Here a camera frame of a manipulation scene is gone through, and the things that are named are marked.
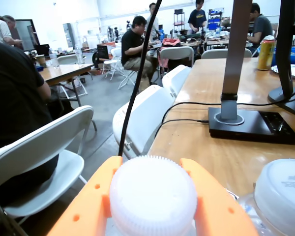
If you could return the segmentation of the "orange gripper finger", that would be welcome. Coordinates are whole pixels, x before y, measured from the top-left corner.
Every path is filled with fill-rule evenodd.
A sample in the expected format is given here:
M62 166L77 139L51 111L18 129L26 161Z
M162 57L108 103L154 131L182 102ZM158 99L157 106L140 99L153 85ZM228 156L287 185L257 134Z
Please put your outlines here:
M200 164L180 159L197 192L194 215L198 236L257 236L249 216L229 192Z
M49 236L104 236L110 218L110 185L121 156L108 158L92 175L62 216Z

